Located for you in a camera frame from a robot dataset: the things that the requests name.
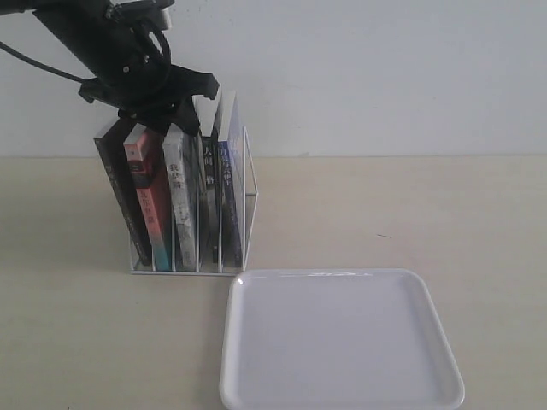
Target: white plastic tray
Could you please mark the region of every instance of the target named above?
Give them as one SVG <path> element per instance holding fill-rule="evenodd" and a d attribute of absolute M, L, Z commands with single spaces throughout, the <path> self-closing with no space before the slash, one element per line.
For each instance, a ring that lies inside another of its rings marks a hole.
<path fill-rule="evenodd" d="M 464 397 L 426 285 L 400 269 L 238 275 L 220 388 L 230 410 L 448 410 Z"/>

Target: book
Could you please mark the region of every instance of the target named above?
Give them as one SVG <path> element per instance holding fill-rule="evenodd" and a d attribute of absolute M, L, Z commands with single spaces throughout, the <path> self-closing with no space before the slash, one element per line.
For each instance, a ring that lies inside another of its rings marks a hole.
<path fill-rule="evenodd" d="M 210 100 L 204 96 L 194 96 L 194 108 L 200 123 L 200 137 L 203 149 L 203 170 L 205 175 L 205 201 L 209 232 L 209 248 L 213 262 L 218 262 L 219 255 L 219 190 L 217 142 L 220 126 L 219 102 L 221 89 L 216 98 Z"/>
<path fill-rule="evenodd" d="M 181 267 L 197 270 L 197 151 L 194 140 L 176 125 L 171 125 L 163 140 L 165 166 L 168 170 L 174 221 L 179 238 Z"/>
<path fill-rule="evenodd" d="M 230 237 L 228 248 L 232 251 L 234 266 L 242 267 L 245 246 L 244 134 L 235 91 L 221 96 L 218 151 L 222 207 L 226 209 L 223 215 Z"/>
<path fill-rule="evenodd" d="M 138 257 L 148 266 L 152 263 L 152 247 L 123 146 L 134 127 L 134 120 L 118 119 L 94 141 Z"/>
<path fill-rule="evenodd" d="M 124 142 L 157 271 L 172 267 L 171 195 L 163 159 L 164 136 L 137 124 Z"/>

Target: wire book rack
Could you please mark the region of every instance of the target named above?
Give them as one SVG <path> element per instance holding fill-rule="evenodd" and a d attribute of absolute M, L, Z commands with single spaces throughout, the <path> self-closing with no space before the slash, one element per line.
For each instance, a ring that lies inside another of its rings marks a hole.
<path fill-rule="evenodd" d="M 197 189 L 197 206 L 196 206 L 196 265 L 191 269 L 182 269 L 180 264 L 180 252 L 178 249 L 177 229 L 174 223 L 174 218 L 171 218 L 171 235 L 172 235 L 172 258 L 171 269 L 168 271 L 156 269 L 154 262 L 154 254 L 152 254 L 151 266 L 145 266 L 138 257 L 137 249 L 131 238 L 129 238 L 129 262 L 130 272 L 139 275 L 179 275 L 179 276 L 235 276 L 244 271 L 247 267 L 249 258 L 250 239 L 253 231 L 253 223 L 255 221 L 256 204 L 258 200 L 258 188 L 256 184 L 255 167 L 253 164 L 252 154 L 250 152 L 249 134 L 247 127 L 243 127 L 243 151 L 241 155 L 241 169 L 243 170 L 243 201 L 244 206 L 240 213 L 243 218 L 243 232 L 241 232 L 243 263 L 241 266 L 236 266 L 233 262 L 233 255 L 229 252 L 230 233 L 227 230 L 228 215 L 226 210 L 219 206 L 217 207 L 217 217 L 219 221 L 218 229 L 218 252 L 216 257 L 208 246 L 208 238 L 210 234 L 206 232 L 200 218 L 199 199 L 203 194 Z M 224 196 L 224 184 L 222 184 L 221 176 L 217 174 L 219 184 L 217 190 L 220 190 L 219 198 Z"/>

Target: red book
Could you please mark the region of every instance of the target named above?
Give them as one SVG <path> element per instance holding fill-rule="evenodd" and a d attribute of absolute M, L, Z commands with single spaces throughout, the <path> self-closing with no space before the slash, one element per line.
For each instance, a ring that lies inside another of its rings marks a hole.
<path fill-rule="evenodd" d="M 172 260 L 171 195 L 165 161 L 164 136 L 137 124 L 124 148 L 150 237 L 157 271 L 170 271 Z"/>

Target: black cable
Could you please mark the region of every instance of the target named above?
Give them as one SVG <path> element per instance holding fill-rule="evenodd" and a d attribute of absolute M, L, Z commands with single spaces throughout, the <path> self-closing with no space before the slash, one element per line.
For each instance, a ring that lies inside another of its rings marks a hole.
<path fill-rule="evenodd" d="M 65 73 L 64 71 L 57 70 L 56 68 L 46 66 L 45 64 L 39 61 L 33 60 L 32 58 L 27 57 L 24 54 L 21 54 L 19 51 L 12 49 L 11 47 L 6 45 L 2 41 L 0 41 L 0 49 L 6 51 L 7 53 L 10 53 L 15 58 L 18 58 L 19 60 L 22 60 L 26 62 L 27 64 L 30 64 L 31 66 L 47 71 L 48 73 L 58 75 L 59 77 L 63 77 L 64 79 L 71 79 L 72 81 L 76 81 L 77 83 L 83 83 L 85 81 L 85 79 L 82 79 L 81 77 L 77 77 L 75 75 Z"/>

